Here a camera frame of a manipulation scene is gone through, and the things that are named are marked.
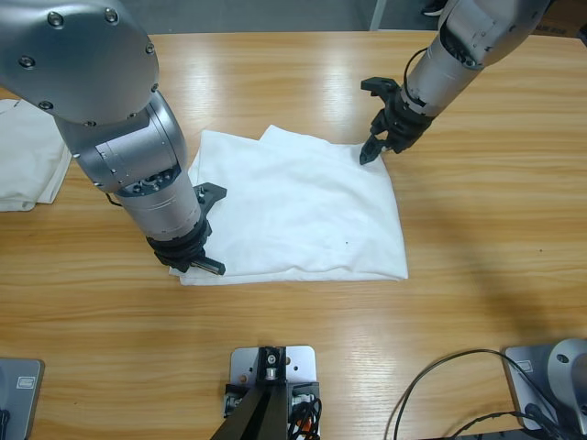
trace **metal plate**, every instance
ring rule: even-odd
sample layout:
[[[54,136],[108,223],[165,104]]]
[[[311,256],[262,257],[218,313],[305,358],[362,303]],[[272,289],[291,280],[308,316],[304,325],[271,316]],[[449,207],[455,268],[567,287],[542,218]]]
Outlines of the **metal plate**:
[[[317,382],[316,353],[310,346],[287,346],[290,359],[285,367],[285,377],[291,383]],[[230,357],[230,383],[245,387],[255,385],[259,348],[237,348]]]
[[[0,408],[10,412],[6,440],[28,438],[43,370],[40,360],[0,358]]]
[[[548,385],[548,355],[552,351],[553,345],[544,346],[512,346],[505,350],[505,354],[528,375],[534,383],[540,387],[549,397],[556,400],[550,392]],[[515,394],[515,403],[517,408],[524,412],[529,403],[534,403],[540,410],[556,424],[559,422],[556,411],[550,404],[544,401],[542,397],[525,381],[522,375],[511,365],[507,365],[510,383],[512,384]],[[536,430],[540,426],[531,420],[523,419],[520,421],[527,429]]]

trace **black cable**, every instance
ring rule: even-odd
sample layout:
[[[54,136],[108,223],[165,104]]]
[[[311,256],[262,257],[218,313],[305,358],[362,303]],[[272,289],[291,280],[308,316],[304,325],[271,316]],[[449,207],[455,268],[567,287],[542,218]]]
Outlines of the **black cable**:
[[[417,57],[419,54],[421,54],[422,52],[426,52],[428,48],[423,48],[421,50],[419,50],[418,52],[416,52],[414,55],[412,55],[412,58],[410,58],[410,61],[407,62],[407,64],[405,65],[405,69],[404,69],[404,90],[405,90],[405,95],[410,98],[412,101],[414,101],[415,103],[418,103],[420,105],[424,105],[424,102],[422,100],[418,99],[414,99],[412,97],[412,95],[410,94],[410,89],[407,86],[407,70],[410,68],[410,64],[412,64],[412,61],[414,60],[415,57]]]
[[[290,416],[290,427],[287,432],[288,440],[297,440],[300,435],[305,437],[305,440],[320,440],[318,428],[320,426],[320,416],[322,415],[322,401],[316,398],[311,402],[303,401],[293,407],[292,415]],[[304,427],[310,422],[309,430]]]
[[[519,412],[519,411],[492,412],[491,414],[486,414],[481,417],[477,417],[476,419],[471,420],[467,424],[464,424],[455,434],[453,434],[449,437],[449,440],[456,439],[461,433],[467,431],[474,424],[477,424],[478,422],[482,422],[483,420],[487,420],[487,419],[496,419],[498,417],[502,417],[503,415],[511,415],[513,417],[528,419],[528,420],[532,420],[532,421],[536,422],[537,424],[540,424],[540,421],[537,417],[534,417],[529,414],[525,414],[523,412]]]
[[[10,420],[10,412],[0,408],[0,440],[4,440],[6,437],[6,429],[8,427],[8,421]]]
[[[556,402],[554,402],[552,399],[550,399],[549,396],[547,394],[545,394],[545,392],[543,390],[541,390],[540,387],[538,387],[538,385],[532,379],[530,379],[528,377],[528,375],[522,370],[522,368],[519,365],[517,365],[515,363],[515,361],[513,359],[511,359],[510,357],[506,356],[503,353],[500,353],[499,351],[491,350],[489,348],[476,348],[474,350],[463,351],[461,353],[456,353],[454,355],[444,357],[444,358],[434,362],[433,364],[429,365],[428,367],[424,368],[422,371],[420,371],[420,373],[415,377],[415,379],[412,380],[412,383],[410,383],[410,385],[407,387],[407,389],[405,390],[404,396],[402,396],[402,398],[400,400],[402,402],[402,404],[400,406],[399,412],[397,413],[397,419],[395,420],[395,427],[393,429],[393,440],[397,440],[397,435],[399,433],[399,428],[400,428],[400,421],[402,420],[402,415],[404,414],[405,405],[407,404],[407,401],[410,398],[410,395],[412,394],[412,391],[414,390],[415,385],[426,374],[428,374],[430,371],[432,371],[436,367],[439,367],[440,365],[442,365],[446,362],[449,362],[452,359],[461,358],[463,356],[468,356],[468,355],[474,355],[477,353],[489,353],[489,354],[496,355],[496,356],[499,356],[500,358],[505,359],[512,367],[517,369],[517,371],[522,375],[524,380],[534,390],[537,391],[537,393],[540,395],[540,397],[542,397],[542,399],[544,399],[545,402],[549,403],[555,410],[557,410],[559,408],[559,405]],[[387,426],[387,429],[385,430],[384,439],[387,438],[388,430],[389,430],[389,424]]]
[[[114,206],[122,206],[122,204],[117,203],[114,200],[112,200],[112,197],[110,197],[110,194],[108,192],[106,193],[106,199],[108,199],[108,202],[110,202]]]

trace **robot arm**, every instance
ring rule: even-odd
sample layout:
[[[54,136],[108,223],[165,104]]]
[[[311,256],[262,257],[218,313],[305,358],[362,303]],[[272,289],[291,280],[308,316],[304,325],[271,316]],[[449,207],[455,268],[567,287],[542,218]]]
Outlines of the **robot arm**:
[[[158,77],[154,45],[117,0],[0,0],[0,85],[55,118],[94,186],[115,195],[163,264],[223,274],[204,244],[207,211],[226,190],[192,187]]]
[[[450,0],[438,33],[400,87],[394,80],[371,78],[363,90],[380,96],[385,108],[371,124],[360,163],[383,150],[411,147],[436,116],[481,71],[517,48],[537,26],[550,0]],[[376,136],[387,131],[386,139]]]

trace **wood grain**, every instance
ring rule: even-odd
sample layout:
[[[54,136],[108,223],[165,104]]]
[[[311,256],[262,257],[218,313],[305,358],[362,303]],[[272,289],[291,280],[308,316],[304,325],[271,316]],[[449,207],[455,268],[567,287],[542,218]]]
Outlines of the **wood grain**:
[[[193,157],[205,128],[257,138],[274,124],[364,141],[381,104],[360,81],[400,78],[434,35],[153,40]],[[0,214],[0,355],[47,363],[34,438],[209,438],[231,351],[264,344],[316,349],[324,438],[382,438],[405,387],[434,359],[586,337],[585,72],[578,40],[531,37],[413,148],[385,156],[404,227],[403,282],[181,287],[72,164],[53,205]],[[500,361],[463,358],[418,386],[401,437],[445,435],[512,407]]]

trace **white towel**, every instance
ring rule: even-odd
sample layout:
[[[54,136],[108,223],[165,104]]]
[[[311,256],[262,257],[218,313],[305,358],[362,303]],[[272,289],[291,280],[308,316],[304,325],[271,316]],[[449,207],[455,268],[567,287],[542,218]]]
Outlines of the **white towel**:
[[[71,157],[51,115],[25,101],[0,101],[0,211],[53,203]]]
[[[227,197],[208,215],[216,276],[190,268],[183,285],[407,278],[387,170],[359,165],[361,145],[332,145],[271,126],[260,141],[204,131],[189,171]]]

